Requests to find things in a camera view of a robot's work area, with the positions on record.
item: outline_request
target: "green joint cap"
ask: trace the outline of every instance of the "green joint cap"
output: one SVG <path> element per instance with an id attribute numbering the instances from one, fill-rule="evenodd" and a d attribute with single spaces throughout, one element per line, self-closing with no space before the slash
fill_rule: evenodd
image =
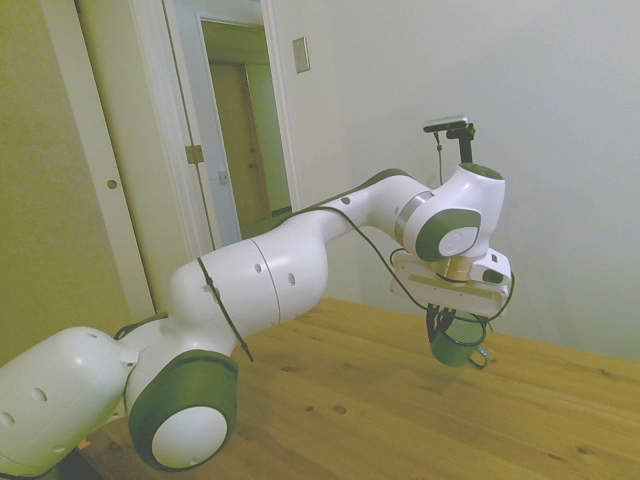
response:
<path id="1" fill-rule="evenodd" d="M 488 167 L 483 167 L 482 165 L 477 165 L 475 163 L 461 163 L 460 167 L 469 172 L 475 173 L 476 175 L 480 175 L 481 177 L 492 178 L 493 180 L 504 180 L 502 175 L 498 172 L 491 170 Z"/>
<path id="2" fill-rule="evenodd" d="M 480 214 L 474 210 L 449 208 L 431 217 L 418 233 L 416 253 L 425 262 L 437 262 L 444 257 L 440 253 L 440 242 L 451 230 L 463 227 L 480 227 Z"/>
<path id="3" fill-rule="evenodd" d="M 482 274 L 482 281 L 487 283 L 502 283 L 504 275 L 495 270 L 485 270 Z"/>
<path id="4" fill-rule="evenodd" d="M 236 384 L 238 364 L 216 352 L 190 350 L 175 357 L 145 387 L 129 416 L 129 433 L 144 462 L 166 472 L 188 470 L 170 468 L 153 456 L 156 431 L 170 417 L 191 407 L 218 410 L 227 421 L 227 434 L 218 449 L 229 441 L 236 425 Z"/>

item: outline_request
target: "round joint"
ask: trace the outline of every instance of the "round joint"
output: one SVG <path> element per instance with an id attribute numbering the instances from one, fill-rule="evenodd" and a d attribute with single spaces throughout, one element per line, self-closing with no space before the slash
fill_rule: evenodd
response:
<path id="1" fill-rule="evenodd" d="M 437 262 L 469 250 L 476 241 L 480 214 L 449 208 L 433 215 L 420 229 L 416 253 L 425 262 Z"/>
<path id="2" fill-rule="evenodd" d="M 138 455 L 157 470 L 193 468 L 213 457 L 236 423 L 238 366 L 204 350 L 178 355 L 136 399 L 129 432 Z"/>

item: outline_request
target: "green ring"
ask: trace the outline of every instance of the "green ring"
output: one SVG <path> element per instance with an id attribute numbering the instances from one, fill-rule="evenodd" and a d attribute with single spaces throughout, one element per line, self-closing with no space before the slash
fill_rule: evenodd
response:
<path id="1" fill-rule="evenodd" d="M 236 425 L 238 364 L 216 352 L 190 350 L 175 357 L 138 396 L 129 416 L 129 433 L 144 462 L 165 472 L 188 470 L 167 467 L 153 455 L 156 431 L 176 413 L 192 407 L 218 410 L 227 422 L 227 433 L 213 458 L 229 441 Z"/>

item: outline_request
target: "light switch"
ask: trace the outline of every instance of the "light switch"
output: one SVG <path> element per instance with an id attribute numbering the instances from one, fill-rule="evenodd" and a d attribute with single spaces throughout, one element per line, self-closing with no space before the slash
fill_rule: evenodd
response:
<path id="1" fill-rule="evenodd" d="M 293 41 L 293 58 L 296 61 L 296 72 L 302 73 L 311 70 L 306 37 L 300 37 Z"/>

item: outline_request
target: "green mug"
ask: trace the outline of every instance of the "green mug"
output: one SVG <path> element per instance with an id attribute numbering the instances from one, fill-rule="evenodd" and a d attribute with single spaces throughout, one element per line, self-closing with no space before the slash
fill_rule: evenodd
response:
<path id="1" fill-rule="evenodd" d="M 473 320 L 473 317 L 460 313 L 456 316 Z M 436 359 L 450 367 L 462 367 L 470 363 L 475 368 L 485 368 L 491 357 L 480 346 L 486 336 L 486 328 L 479 322 L 465 322 L 454 318 L 450 321 L 441 321 L 431 341 L 431 353 Z M 484 357 L 484 363 L 478 363 L 471 358 L 473 352 L 478 352 Z"/>

